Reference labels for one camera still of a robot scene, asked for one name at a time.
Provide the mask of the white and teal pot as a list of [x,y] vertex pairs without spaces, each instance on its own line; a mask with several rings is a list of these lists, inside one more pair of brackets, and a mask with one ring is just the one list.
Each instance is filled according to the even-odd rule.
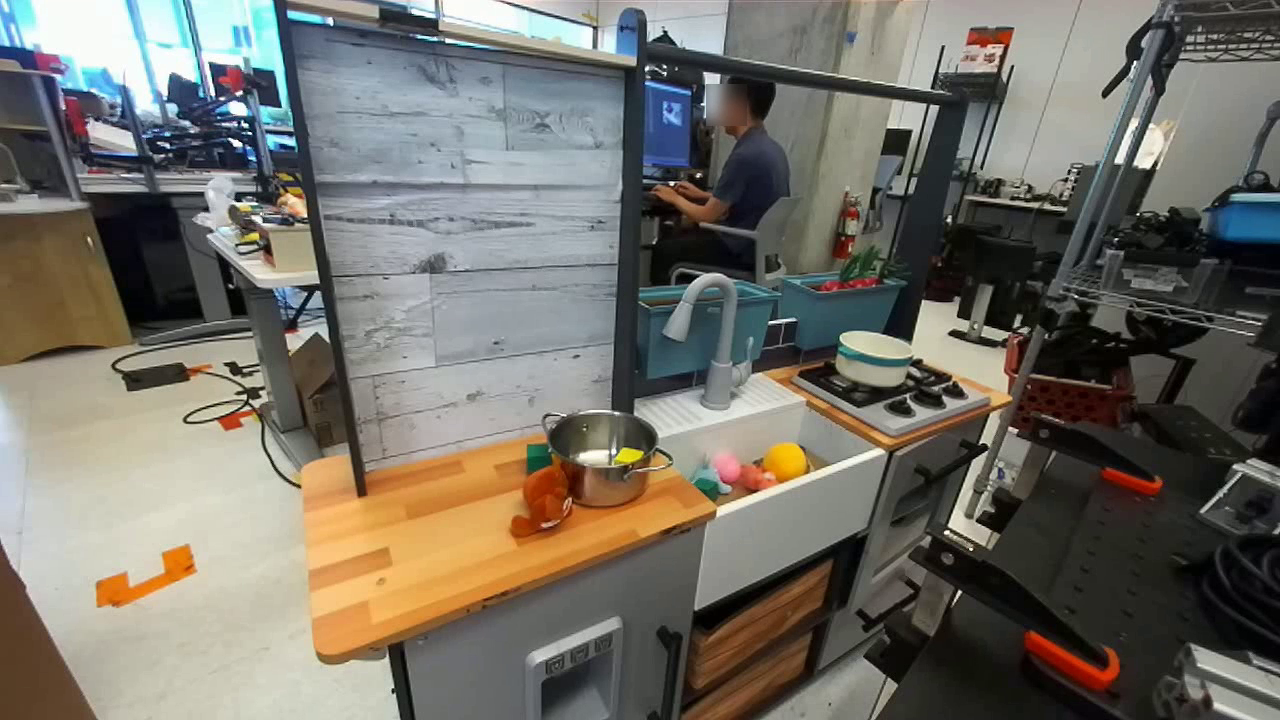
[[906,381],[910,343],[885,334],[843,334],[835,343],[835,371],[851,386],[895,390]]

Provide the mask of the silver pot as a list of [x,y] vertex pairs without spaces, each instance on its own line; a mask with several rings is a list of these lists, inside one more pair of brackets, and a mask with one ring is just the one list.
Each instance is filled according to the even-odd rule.
[[[583,507],[618,507],[645,497],[647,476],[672,466],[672,454],[659,443],[654,430],[631,412],[583,407],[583,412],[547,412],[541,420],[552,466],[571,476],[571,500]],[[645,447],[639,469],[614,469],[614,447]]]

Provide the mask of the black frame post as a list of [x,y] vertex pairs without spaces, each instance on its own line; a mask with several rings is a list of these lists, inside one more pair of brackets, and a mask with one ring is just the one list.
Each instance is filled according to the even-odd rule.
[[624,163],[618,163],[618,270],[614,270],[614,367],[612,407],[637,407],[637,295],[639,295],[639,163],[645,163],[645,8],[624,8],[614,49],[624,68]]

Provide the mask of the white toy sink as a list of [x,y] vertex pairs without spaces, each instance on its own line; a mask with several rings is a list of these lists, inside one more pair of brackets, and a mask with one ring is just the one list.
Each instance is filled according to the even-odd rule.
[[871,526],[889,454],[821,418],[802,392],[771,376],[753,376],[722,412],[707,412],[697,390],[647,396],[637,412],[659,433],[678,476],[697,476],[714,454],[758,461],[781,439],[795,439],[813,461],[813,471],[714,507],[697,571],[700,610]]

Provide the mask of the grey wood backboard panel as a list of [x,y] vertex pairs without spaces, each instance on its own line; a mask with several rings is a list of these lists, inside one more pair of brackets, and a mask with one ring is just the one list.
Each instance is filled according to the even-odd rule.
[[351,20],[284,49],[351,476],[602,407],[624,75]]

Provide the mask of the grey toy stove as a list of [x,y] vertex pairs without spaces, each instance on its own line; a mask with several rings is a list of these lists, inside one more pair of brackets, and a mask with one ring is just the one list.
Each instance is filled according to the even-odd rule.
[[835,363],[802,367],[795,386],[885,437],[910,437],[989,403],[989,392],[958,386],[951,371],[926,367],[924,360],[915,360],[895,390],[855,386],[838,376]]

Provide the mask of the seated person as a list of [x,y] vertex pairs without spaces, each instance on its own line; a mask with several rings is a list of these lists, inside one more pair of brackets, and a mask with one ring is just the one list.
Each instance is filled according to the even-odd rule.
[[675,266],[722,270],[732,254],[714,240],[700,240],[700,225],[757,229],[758,218],[793,194],[786,152],[766,135],[763,122],[777,103],[766,80],[729,80],[718,123],[732,135],[732,152],[711,189],[654,185],[651,195],[688,221],[688,232],[672,232],[651,247],[651,277],[666,282]]

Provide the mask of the wooden countertop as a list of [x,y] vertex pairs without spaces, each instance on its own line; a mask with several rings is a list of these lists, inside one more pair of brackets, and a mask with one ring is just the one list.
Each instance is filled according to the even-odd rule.
[[386,466],[357,491],[351,461],[299,469],[310,651],[345,665],[501,600],[579,576],[714,515],[685,476],[654,471],[618,507],[576,507],[516,538],[526,439]]

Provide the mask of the wooden drawers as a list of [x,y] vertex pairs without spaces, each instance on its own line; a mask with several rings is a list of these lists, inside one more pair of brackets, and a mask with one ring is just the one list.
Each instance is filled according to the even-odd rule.
[[704,610],[692,622],[678,716],[748,720],[786,693],[828,622],[828,584],[832,563],[813,560]]

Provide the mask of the right teal planter box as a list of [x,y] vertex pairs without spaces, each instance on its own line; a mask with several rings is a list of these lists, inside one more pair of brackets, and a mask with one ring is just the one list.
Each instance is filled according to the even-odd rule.
[[777,285],[777,314],[793,318],[795,347],[832,347],[843,334],[880,334],[895,310],[899,282],[843,288],[832,271]]

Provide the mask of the red fire extinguisher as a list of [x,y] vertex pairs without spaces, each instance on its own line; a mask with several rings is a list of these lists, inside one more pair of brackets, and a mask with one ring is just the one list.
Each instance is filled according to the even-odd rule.
[[832,260],[846,260],[855,254],[861,221],[861,199],[843,194],[835,212]]

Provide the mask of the pink toy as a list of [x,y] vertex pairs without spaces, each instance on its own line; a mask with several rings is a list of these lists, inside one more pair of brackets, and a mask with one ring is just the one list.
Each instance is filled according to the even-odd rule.
[[729,447],[714,447],[714,454],[707,457],[707,469],[714,471],[718,486],[729,486],[729,488],[737,488],[737,491],[758,491],[758,488],[771,488],[771,486],[777,486],[771,471],[763,471],[763,469],[753,466],[753,461],[740,461],[740,457],[729,454]]

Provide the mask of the grey toy faucet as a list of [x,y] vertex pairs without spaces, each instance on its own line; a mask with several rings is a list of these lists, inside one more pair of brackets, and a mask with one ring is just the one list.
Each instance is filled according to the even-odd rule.
[[737,282],[722,277],[722,271],[700,271],[675,301],[666,324],[665,324],[665,336],[685,343],[688,334],[692,334],[692,318],[697,318],[697,304],[714,291],[718,295],[718,324],[714,324],[714,354],[707,360],[707,376],[704,376],[704,392],[700,392],[700,403],[707,412],[722,412],[740,386],[753,376],[748,363],[737,363],[732,360],[732,347],[737,347],[737,314],[740,314],[740,291],[737,291]]

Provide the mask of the computer monitor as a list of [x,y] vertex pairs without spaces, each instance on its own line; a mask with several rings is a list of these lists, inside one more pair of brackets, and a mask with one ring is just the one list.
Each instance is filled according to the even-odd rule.
[[645,85],[645,173],[678,173],[692,161],[692,92],[678,85]]

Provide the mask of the grey office chair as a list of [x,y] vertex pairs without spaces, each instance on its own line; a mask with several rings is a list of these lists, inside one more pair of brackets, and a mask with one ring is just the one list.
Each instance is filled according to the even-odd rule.
[[786,247],[785,247],[786,221],[793,221],[793,195],[777,199],[757,229],[700,225],[697,236],[714,240],[718,247],[732,254],[732,266],[722,266],[722,277],[766,285],[786,271]]

